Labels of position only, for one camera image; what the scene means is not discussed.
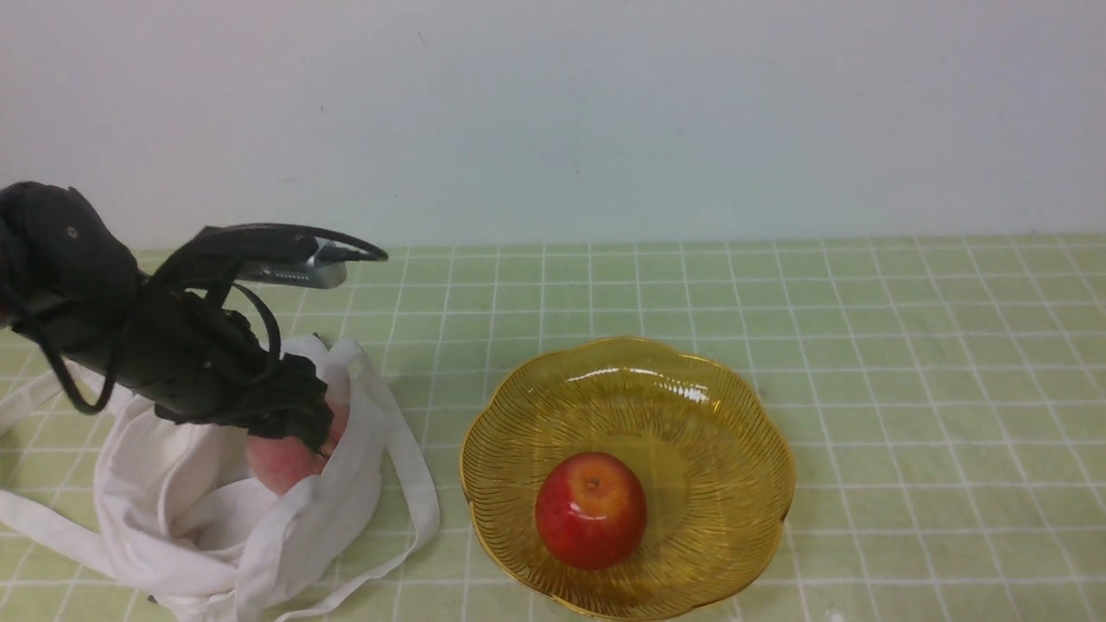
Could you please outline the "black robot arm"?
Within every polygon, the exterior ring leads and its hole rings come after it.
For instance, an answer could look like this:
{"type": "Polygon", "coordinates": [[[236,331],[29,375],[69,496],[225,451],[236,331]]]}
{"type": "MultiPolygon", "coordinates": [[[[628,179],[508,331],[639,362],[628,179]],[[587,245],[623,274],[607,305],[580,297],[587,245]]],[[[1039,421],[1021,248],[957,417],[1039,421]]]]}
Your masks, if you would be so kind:
{"type": "Polygon", "coordinates": [[[188,273],[200,248],[143,272],[79,190],[17,182],[3,190],[3,326],[36,343],[80,413],[126,388],[174,424],[328,452],[334,415],[315,364],[282,354],[276,319],[252,292],[264,340],[225,308],[244,256],[188,273]]]}

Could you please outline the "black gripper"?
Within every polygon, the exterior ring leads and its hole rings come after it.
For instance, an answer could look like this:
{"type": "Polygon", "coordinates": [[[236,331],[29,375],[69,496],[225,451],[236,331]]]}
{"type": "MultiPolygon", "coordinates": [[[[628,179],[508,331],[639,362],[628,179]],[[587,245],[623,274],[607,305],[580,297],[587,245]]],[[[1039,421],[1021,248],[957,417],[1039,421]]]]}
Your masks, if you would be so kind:
{"type": "Polygon", "coordinates": [[[274,361],[248,330],[197,296],[155,290],[106,298],[104,402],[150,400],[171,422],[246,424],[261,440],[300,440],[328,453],[327,383],[307,357],[274,361]]]}

